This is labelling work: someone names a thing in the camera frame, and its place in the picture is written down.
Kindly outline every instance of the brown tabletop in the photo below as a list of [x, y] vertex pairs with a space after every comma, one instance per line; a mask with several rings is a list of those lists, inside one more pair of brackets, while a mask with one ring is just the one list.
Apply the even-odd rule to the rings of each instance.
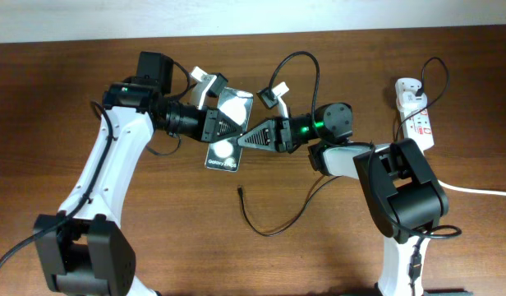
[[[352, 139], [375, 143], [392, 139], [393, 83], [419, 78], [423, 62], [438, 55], [451, 85], [430, 110], [435, 146], [426, 158], [446, 183], [506, 190], [506, 26], [0, 44], [0, 256], [31, 234], [38, 214], [54, 214], [67, 197], [99, 129], [89, 101], [134, 75], [142, 50], [222, 72], [229, 86], [250, 92], [266, 87], [289, 53], [308, 50], [320, 61], [318, 104], [350, 104]], [[444, 74], [437, 66], [427, 71], [433, 99]], [[280, 72], [293, 114], [309, 112], [314, 76], [306, 58]], [[173, 85], [185, 87], [178, 70]], [[255, 99], [250, 127], [273, 114]], [[170, 150], [176, 142], [157, 132], [152, 145]], [[263, 238], [242, 217], [237, 185], [246, 189], [252, 222], [272, 229], [295, 215], [320, 176], [306, 148], [292, 155], [245, 150], [238, 173], [205, 169], [206, 150], [187, 139], [175, 155], [144, 153], [136, 166], [122, 230], [136, 251], [136, 274], [150, 288], [326, 294], [377, 281], [382, 238], [358, 181], [340, 178], [294, 227]], [[506, 295], [506, 197], [446, 192], [450, 210], [442, 222], [461, 227], [463, 236], [430, 242], [424, 287]], [[33, 246], [0, 272], [0, 295], [50, 294]]]

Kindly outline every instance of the white wall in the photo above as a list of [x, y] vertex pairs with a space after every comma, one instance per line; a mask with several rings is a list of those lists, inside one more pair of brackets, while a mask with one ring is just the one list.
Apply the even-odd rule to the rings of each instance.
[[0, 0], [0, 43], [506, 24], [506, 0]]

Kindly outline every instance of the table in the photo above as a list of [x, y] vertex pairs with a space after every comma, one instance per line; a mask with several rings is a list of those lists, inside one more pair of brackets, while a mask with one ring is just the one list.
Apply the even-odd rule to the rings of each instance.
[[[423, 62], [438, 55], [451, 86], [430, 110], [432, 169], [452, 185], [506, 190], [506, 26], [0, 44], [0, 256], [67, 197], [99, 128], [88, 102], [134, 75], [142, 50], [222, 72], [229, 86], [250, 92], [266, 87], [288, 54], [308, 50], [321, 66], [318, 104], [350, 104], [352, 139], [375, 143], [392, 139], [393, 83], [419, 78]], [[433, 99], [444, 74], [427, 71]], [[314, 75], [306, 58], [281, 71], [293, 114], [309, 112]], [[175, 70], [173, 91], [184, 83]], [[250, 127], [273, 114], [256, 99]], [[169, 150], [176, 142], [156, 133], [151, 144]], [[306, 149], [245, 150], [238, 173], [205, 169], [206, 149], [186, 140], [171, 157], [140, 157], [122, 230], [149, 287], [167, 295], [330, 295], [377, 281], [382, 239], [358, 181], [332, 183], [293, 228], [262, 238], [242, 217], [237, 185], [253, 223], [272, 229], [293, 217], [320, 176]], [[442, 221], [464, 234], [430, 243], [424, 287], [506, 295], [506, 197], [447, 194]], [[2, 269], [0, 295], [50, 295], [33, 246]]]

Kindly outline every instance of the white power strip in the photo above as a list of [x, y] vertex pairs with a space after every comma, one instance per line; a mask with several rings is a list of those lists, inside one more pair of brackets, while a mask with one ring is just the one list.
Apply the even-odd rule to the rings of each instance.
[[[426, 107], [428, 102], [426, 94], [416, 96], [416, 92], [420, 88], [421, 82], [414, 78], [401, 78], [395, 83], [396, 103], [401, 114], [401, 122], [404, 118], [408, 118], [408, 116]], [[405, 138], [414, 140], [421, 151], [427, 150], [434, 145], [428, 110], [424, 110], [408, 119], [402, 125], [402, 132]]]

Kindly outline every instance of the white cable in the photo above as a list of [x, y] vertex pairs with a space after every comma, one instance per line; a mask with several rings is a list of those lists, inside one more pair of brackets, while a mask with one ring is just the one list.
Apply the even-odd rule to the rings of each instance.
[[439, 184], [441, 184], [441, 186], [443, 186], [443, 187], [445, 187], [447, 189], [455, 190], [455, 191], [460, 191], [460, 192], [477, 193], [477, 194], [490, 194], [490, 195], [497, 195], [497, 196], [506, 197], [506, 192], [499, 192], [499, 191], [494, 191], [494, 190], [479, 190], [479, 189], [470, 189], [470, 188], [463, 188], [463, 187], [455, 187], [455, 186], [452, 186], [452, 185], [448, 185], [447, 183], [443, 183], [443, 182], [441, 182], [441, 180], [439, 180]]

